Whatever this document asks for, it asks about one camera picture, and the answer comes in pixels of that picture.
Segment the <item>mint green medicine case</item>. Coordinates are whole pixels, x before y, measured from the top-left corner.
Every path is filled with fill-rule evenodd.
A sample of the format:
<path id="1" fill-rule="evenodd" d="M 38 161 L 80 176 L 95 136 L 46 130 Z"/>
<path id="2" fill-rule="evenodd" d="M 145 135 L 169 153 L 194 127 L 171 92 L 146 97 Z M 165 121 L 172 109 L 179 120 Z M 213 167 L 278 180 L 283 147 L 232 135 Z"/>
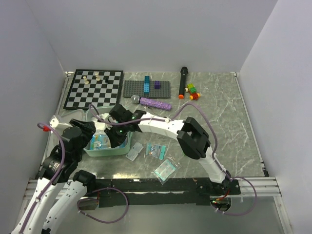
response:
<path id="1" fill-rule="evenodd" d="M 81 120 L 81 121 L 90 121 L 93 117 L 89 111 L 84 111 L 82 109 L 77 109 L 73 111 L 65 110 L 65 112 L 61 116 L 57 116 L 60 120 L 62 120 L 65 123 L 69 123 L 69 121 L 73 119 Z M 90 157 L 102 157 L 102 156 L 120 156 L 125 155 L 129 152 L 131 148 L 131 137 L 132 133 L 128 132 L 126 140 L 122 143 L 121 146 L 118 146 L 116 148 L 104 148 L 104 149 L 98 149 L 98 150 L 91 150 L 90 143 L 83 149 L 85 153 Z M 48 137 L 48 143 L 44 152 L 44 158 L 47 158 L 52 149 L 58 145 L 58 138 L 51 134 Z"/>

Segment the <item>clear plaster packet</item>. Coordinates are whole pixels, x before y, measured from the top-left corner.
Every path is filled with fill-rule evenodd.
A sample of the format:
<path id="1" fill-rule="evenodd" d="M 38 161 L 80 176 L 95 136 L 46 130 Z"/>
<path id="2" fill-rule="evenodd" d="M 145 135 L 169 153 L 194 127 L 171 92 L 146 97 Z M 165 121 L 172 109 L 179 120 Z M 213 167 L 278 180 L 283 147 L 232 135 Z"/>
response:
<path id="1" fill-rule="evenodd" d="M 139 142 L 136 142 L 125 157 L 130 161 L 134 161 L 139 155 L 139 153 L 142 151 L 142 149 L 143 145 Z"/>

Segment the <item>blue-topped small bag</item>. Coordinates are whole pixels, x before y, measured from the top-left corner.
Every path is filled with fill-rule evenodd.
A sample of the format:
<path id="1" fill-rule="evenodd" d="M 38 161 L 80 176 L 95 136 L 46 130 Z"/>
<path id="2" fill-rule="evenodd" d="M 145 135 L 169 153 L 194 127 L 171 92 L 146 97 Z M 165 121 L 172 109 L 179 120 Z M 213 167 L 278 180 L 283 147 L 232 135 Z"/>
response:
<path id="1" fill-rule="evenodd" d="M 146 156 L 152 156 L 163 160 L 166 152 L 166 146 L 148 143 L 146 145 Z"/>

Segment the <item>white gauze packet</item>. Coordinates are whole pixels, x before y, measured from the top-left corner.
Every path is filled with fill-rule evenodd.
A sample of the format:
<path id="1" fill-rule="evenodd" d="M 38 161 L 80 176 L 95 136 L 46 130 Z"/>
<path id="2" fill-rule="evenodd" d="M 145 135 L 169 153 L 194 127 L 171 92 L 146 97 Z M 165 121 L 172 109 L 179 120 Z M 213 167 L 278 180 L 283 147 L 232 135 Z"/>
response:
<path id="1" fill-rule="evenodd" d="M 100 122 L 98 119 L 95 117 L 91 118 L 91 121 L 95 124 L 96 127 L 96 134 L 105 134 L 105 129 L 106 129 L 106 123 Z"/>

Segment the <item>blue wipes packet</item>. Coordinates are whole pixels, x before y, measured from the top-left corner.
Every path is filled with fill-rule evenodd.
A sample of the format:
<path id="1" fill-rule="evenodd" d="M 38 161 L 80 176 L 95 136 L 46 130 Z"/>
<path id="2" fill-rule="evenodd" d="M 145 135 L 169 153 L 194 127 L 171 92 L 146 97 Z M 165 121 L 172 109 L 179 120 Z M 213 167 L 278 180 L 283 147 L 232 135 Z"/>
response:
<path id="1" fill-rule="evenodd" d="M 90 141 L 90 150 L 103 150 L 111 148 L 111 143 L 104 131 L 96 131 Z"/>

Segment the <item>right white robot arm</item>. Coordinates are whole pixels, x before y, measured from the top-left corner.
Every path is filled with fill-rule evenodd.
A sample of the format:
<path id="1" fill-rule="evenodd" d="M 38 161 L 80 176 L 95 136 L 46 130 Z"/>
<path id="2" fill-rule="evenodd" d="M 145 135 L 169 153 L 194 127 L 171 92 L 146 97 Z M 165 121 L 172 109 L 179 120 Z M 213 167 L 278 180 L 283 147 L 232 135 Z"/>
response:
<path id="1" fill-rule="evenodd" d="M 111 147 L 121 145 L 128 132 L 153 133 L 175 139 L 187 157 L 198 160 L 203 166 L 217 194 L 224 194 L 229 190 L 227 170 L 216 158 L 216 148 L 211 147 L 208 133 L 193 117 L 174 120 L 142 110 L 132 113 L 120 104 L 112 108 L 109 116 L 115 122 L 106 122 L 104 132 Z"/>

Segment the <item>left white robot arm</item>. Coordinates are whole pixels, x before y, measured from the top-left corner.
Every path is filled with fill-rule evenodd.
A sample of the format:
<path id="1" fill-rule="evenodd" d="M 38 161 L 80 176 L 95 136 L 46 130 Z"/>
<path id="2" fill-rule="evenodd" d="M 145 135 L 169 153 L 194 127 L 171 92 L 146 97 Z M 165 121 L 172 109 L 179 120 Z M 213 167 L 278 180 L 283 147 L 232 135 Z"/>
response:
<path id="1" fill-rule="evenodd" d="M 53 234 L 81 197 L 96 190 L 96 177 L 84 170 L 75 172 L 82 160 L 84 147 L 96 132 L 94 122 L 76 119 L 60 123 L 56 117 L 50 124 L 38 123 L 45 132 L 52 132 L 59 141 L 44 160 L 35 192 L 14 234 Z"/>

